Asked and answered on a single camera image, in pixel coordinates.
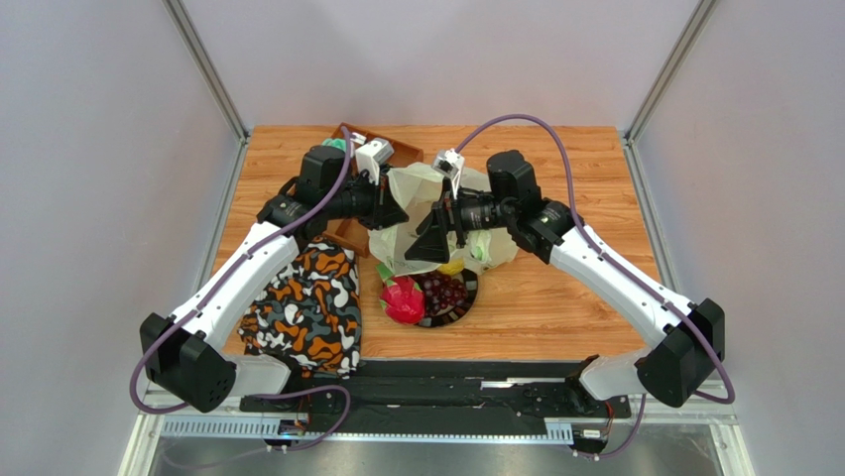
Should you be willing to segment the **yellow lemon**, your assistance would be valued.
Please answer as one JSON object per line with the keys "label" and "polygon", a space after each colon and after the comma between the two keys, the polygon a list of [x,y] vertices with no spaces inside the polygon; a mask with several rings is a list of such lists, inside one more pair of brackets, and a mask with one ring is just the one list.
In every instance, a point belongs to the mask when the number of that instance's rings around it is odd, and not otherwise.
{"label": "yellow lemon", "polygon": [[457,276],[465,269],[465,262],[462,258],[457,258],[442,264],[437,267],[437,271],[447,276]]}

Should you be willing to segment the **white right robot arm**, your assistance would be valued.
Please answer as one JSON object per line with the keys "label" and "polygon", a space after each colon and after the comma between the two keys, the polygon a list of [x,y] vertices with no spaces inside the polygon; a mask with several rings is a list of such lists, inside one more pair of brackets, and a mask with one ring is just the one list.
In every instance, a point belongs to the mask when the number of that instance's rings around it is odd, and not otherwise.
{"label": "white right robot arm", "polygon": [[695,303],[673,292],[604,244],[572,208],[542,196],[535,171],[520,152],[488,159],[487,191],[460,185],[463,164],[453,150],[434,159],[441,195],[417,227],[406,259],[445,264],[470,233],[504,229],[517,247],[610,304],[646,344],[624,355],[586,358],[568,378],[581,408],[635,393],[680,408],[701,393],[701,384],[724,359],[725,313],[719,304],[710,298]]}

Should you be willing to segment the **dark red grape bunch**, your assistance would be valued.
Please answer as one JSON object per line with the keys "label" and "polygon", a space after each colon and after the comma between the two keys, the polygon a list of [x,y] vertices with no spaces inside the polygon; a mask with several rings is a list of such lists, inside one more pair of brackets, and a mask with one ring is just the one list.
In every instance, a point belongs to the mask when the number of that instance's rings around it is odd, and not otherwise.
{"label": "dark red grape bunch", "polygon": [[440,315],[467,302],[469,291],[463,281],[440,271],[413,275],[424,296],[427,315]]}

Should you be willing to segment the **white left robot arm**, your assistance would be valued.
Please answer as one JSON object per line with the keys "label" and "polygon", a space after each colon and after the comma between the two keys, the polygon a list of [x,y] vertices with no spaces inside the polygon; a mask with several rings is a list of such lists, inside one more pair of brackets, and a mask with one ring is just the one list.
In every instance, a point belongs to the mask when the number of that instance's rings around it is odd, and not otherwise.
{"label": "white left robot arm", "polygon": [[224,357],[228,332],[329,221],[355,219],[368,229],[407,221],[388,185],[393,154],[382,138],[362,146],[312,147],[300,173],[264,204],[246,238],[209,281],[170,315],[152,313],[143,321],[143,356],[130,381],[135,406],[148,414],[165,413],[142,402],[140,376],[180,399],[179,409],[201,413],[229,397],[280,394],[291,375],[288,365],[267,356]]}

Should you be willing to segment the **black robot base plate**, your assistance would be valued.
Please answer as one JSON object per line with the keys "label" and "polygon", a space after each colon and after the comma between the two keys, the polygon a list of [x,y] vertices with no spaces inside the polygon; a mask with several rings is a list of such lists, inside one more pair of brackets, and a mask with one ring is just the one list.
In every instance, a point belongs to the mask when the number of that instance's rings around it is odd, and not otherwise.
{"label": "black robot base plate", "polygon": [[594,422],[632,415],[628,400],[574,401],[568,376],[575,362],[367,360],[349,377],[296,371],[285,392],[314,395],[241,400],[245,413],[286,414],[322,431],[339,417],[346,433],[521,436],[545,432],[549,418]]}

